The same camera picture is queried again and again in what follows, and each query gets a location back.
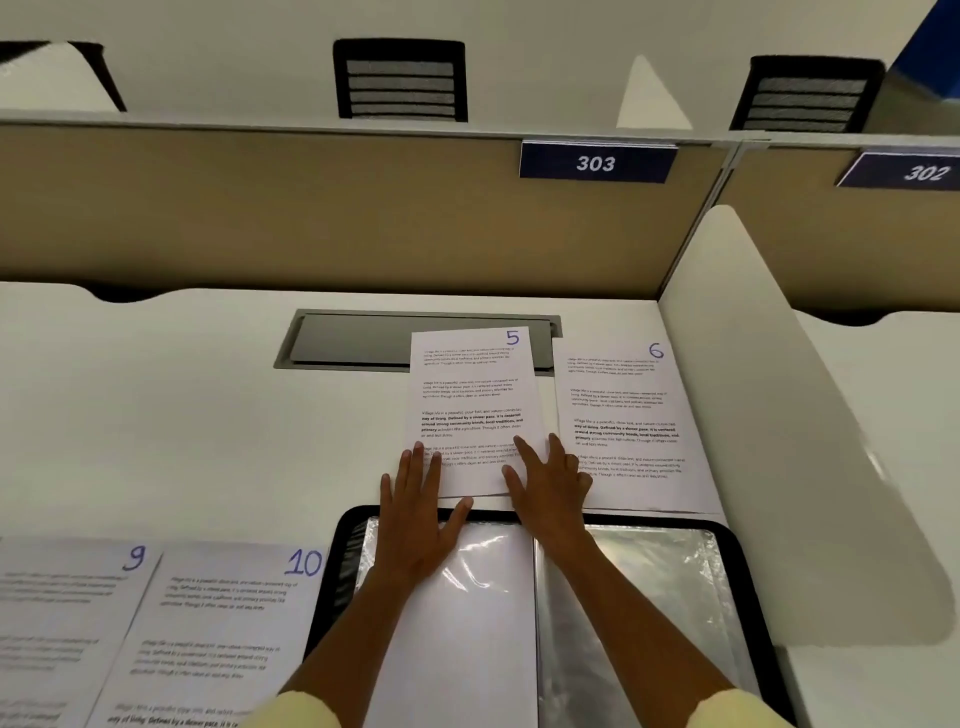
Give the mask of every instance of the desk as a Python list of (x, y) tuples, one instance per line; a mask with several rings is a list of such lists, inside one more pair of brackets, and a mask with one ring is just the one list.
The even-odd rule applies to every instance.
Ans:
[[(297, 308), (559, 314), (571, 338), (662, 331), (644, 301), (195, 289), (103, 303), (0, 283), (0, 533), (329, 544), (396, 466), (407, 375), (273, 369)], [(960, 583), (960, 316), (800, 318)], [(553, 379), (538, 385), (556, 429)], [(788, 655), (816, 728), (954, 722), (956, 636)]]
[[(0, 533), (329, 544), (411, 445), (407, 375), (275, 370), (298, 308), (559, 314), (565, 336), (663, 332), (644, 301), (193, 289), (104, 303), (69, 285), (0, 283)], [(537, 382), (556, 430), (553, 378)]]
[[(904, 312), (863, 328), (798, 316), (957, 596), (960, 315)], [(815, 728), (956, 725), (955, 629), (931, 647), (804, 647), (788, 654)]]

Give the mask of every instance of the cubicle partition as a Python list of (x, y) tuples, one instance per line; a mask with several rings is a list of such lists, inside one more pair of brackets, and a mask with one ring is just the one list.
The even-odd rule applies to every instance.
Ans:
[[(941, 155), (933, 176), (949, 168), (960, 140), (767, 136), (743, 142), (718, 202), (736, 209), (794, 307), (960, 311), (960, 192), (915, 172), (936, 158), (925, 156)], [(863, 182), (902, 187), (838, 186), (862, 152), (895, 164), (882, 159)]]
[(520, 179), (520, 144), (2, 124), (0, 279), (649, 299), (735, 146), (682, 141), (665, 183), (585, 183)]
[[(664, 183), (522, 179), (524, 138), (679, 151)], [(12, 117), (0, 279), (652, 299), (726, 204), (795, 307), (960, 310), (960, 193), (837, 186), (864, 150), (960, 139)]]

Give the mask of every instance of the hand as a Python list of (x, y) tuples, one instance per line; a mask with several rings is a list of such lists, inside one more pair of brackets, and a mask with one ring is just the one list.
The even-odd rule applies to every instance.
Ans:
[(400, 455), (392, 493), (390, 476), (380, 478), (376, 557), (368, 578), (399, 587), (405, 595), (446, 560), (473, 505), (473, 498), (463, 498), (446, 525), (438, 527), (440, 468), (441, 456), (434, 452), (423, 480), (423, 443), (416, 443), (413, 452)]
[(593, 478), (578, 472), (580, 460), (564, 452), (560, 438), (552, 432), (546, 463), (540, 462), (523, 438), (515, 437), (514, 443), (527, 468), (527, 487), (513, 468), (503, 466), (510, 499), (520, 522), (559, 564), (580, 545), (593, 541), (584, 526), (584, 499)]

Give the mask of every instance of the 303 sign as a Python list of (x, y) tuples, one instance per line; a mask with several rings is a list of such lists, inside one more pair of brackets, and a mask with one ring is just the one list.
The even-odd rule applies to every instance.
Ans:
[(864, 152), (837, 186), (960, 190), (960, 156)]
[(520, 176), (541, 180), (666, 182), (675, 144), (523, 140)]

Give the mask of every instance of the chair backrest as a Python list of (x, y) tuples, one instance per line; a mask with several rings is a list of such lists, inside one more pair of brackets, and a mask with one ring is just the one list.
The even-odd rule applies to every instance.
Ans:
[(860, 133), (885, 74), (870, 59), (754, 56), (730, 128)]
[(466, 58), (457, 40), (341, 38), (333, 43), (340, 116), (467, 121)]

